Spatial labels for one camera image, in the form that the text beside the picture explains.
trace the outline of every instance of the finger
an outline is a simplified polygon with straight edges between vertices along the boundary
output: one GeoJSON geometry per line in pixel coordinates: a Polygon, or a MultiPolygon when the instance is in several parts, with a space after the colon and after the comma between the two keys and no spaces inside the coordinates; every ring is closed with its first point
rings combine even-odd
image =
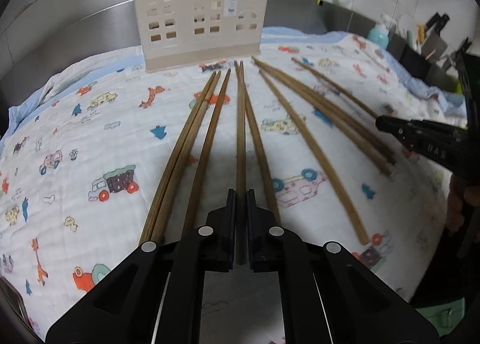
{"type": "Polygon", "coordinates": [[[447,205],[449,209],[461,212],[463,207],[462,198],[460,198],[460,196],[458,196],[457,193],[452,190],[448,194],[447,205]]]}
{"type": "Polygon", "coordinates": [[[450,190],[456,191],[457,185],[458,185],[458,177],[452,174],[452,177],[450,178],[450,190]]]}
{"type": "Polygon", "coordinates": [[[480,186],[465,188],[463,196],[469,205],[473,207],[480,206],[480,186]]]}
{"type": "Polygon", "coordinates": [[[465,222],[465,218],[458,211],[448,210],[445,226],[449,231],[456,232],[465,222]]]}

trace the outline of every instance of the teal soap dispenser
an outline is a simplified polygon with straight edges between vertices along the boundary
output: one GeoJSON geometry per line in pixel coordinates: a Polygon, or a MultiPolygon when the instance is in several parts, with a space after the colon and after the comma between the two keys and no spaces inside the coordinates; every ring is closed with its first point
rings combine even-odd
{"type": "Polygon", "coordinates": [[[380,23],[376,24],[376,26],[370,30],[367,39],[386,49],[388,43],[390,42],[390,39],[388,38],[388,32],[392,24],[396,23],[395,20],[386,14],[381,14],[380,18],[380,23]]]}

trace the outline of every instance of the cloth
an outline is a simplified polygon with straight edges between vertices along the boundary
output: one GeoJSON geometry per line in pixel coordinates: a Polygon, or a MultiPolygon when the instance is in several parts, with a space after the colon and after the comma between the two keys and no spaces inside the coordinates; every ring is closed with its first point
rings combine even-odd
{"type": "MultiPolygon", "coordinates": [[[[262,60],[351,113],[388,143],[398,160],[390,178],[381,175],[325,116],[277,83],[305,118],[351,197],[371,237],[371,243],[362,246],[320,165],[245,56],[247,89],[283,226],[317,245],[340,242],[404,299],[410,299],[441,235],[450,174],[403,152],[392,137],[375,132],[369,115],[290,57],[313,64],[379,113],[439,122],[454,119],[444,116],[436,103],[412,96],[400,83],[386,52],[363,38],[334,33],[284,36],[275,41],[272,35],[262,43],[261,52],[262,60]]],[[[41,338],[137,247],[171,150],[214,68],[200,65],[147,74],[145,65],[137,64],[138,58],[115,62],[102,76],[87,75],[69,85],[5,138],[0,158],[2,274],[22,294],[41,338]]],[[[233,69],[233,61],[220,61],[218,66],[224,76],[226,68],[233,69]]],[[[224,206],[227,189],[235,188],[234,72],[214,137],[197,226],[205,223],[209,211],[224,206]]],[[[212,112],[213,104],[185,169],[166,242],[180,237],[212,112]]],[[[247,187],[255,189],[258,205],[266,207],[248,127],[246,146],[247,187]]],[[[207,274],[202,342],[280,344],[282,336],[274,274],[253,274],[247,266],[236,266],[230,274],[207,274]]]]}

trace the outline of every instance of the orange wheel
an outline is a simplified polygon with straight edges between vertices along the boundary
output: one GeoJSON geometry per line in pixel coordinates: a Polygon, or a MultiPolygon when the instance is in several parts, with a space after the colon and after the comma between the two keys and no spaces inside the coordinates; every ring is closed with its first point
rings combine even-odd
{"type": "Polygon", "coordinates": [[[134,192],[138,191],[138,184],[136,182],[130,182],[130,184],[127,187],[127,192],[129,194],[133,194],[134,192]]]}
{"type": "Polygon", "coordinates": [[[371,238],[371,243],[378,246],[382,243],[382,238],[382,235],[377,233],[371,238]]]}
{"type": "Polygon", "coordinates": [[[98,200],[99,200],[100,202],[105,202],[106,200],[109,200],[109,197],[110,197],[109,192],[103,190],[103,191],[100,192],[100,194],[98,195],[98,200]]]}

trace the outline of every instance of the cartoon truck print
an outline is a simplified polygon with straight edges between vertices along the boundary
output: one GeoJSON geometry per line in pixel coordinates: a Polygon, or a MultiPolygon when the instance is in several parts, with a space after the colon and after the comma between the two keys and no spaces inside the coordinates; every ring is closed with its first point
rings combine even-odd
{"type": "Polygon", "coordinates": [[[138,184],[134,182],[135,165],[127,165],[121,169],[108,172],[92,183],[92,190],[88,193],[88,200],[93,202],[109,200],[110,194],[126,190],[129,194],[138,191],[138,184]]]}
{"type": "Polygon", "coordinates": [[[62,160],[62,151],[57,150],[53,154],[49,154],[48,156],[45,157],[45,160],[43,161],[43,164],[40,165],[40,174],[44,175],[47,172],[48,167],[52,167],[53,169],[57,169],[57,166],[60,164],[60,161],[62,160]]]}
{"type": "MultiPolygon", "coordinates": [[[[302,115],[299,115],[299,117],[301,117],[304,122],[307,120],[307,118],[302,115]]],[[[264,131],[278,131],[286,135],[300,133],[300,130],[291,118],[280,119],[278,121],[264,119],[260,128],[264,131]]]]}
{"type": "Polygon", "coordinates": [[[93,99],[90,102],[90,105],[87,108],[87,111],[93,111],[95,108],[97,108],[100,104],[103,104],[105,102],[113,103],[115,99],[117,98],[116,93],[110,93],[110,92],[105,92],[104,94],[101,94],[97,98],[93,99]]]}
{"type": "Polygon", "coordinates": [[[304,169],[301,175],[288,179],[272,179],[273,190],[279,205],[290,207],[317,195],[318,185],[327,180],[320,172],[304,169]]]}
{"type": "Polygon", "coordinates": [[[383,234],[377,233],[371,238],[371,245],[365,252],[362,254],[353,252],[352,255],[360,260],[370,271],[376,272],[385,262],[385,258],[393,251],[393,247],[390,244],[391,239],[392,237],[388,230],[383,234]]]}

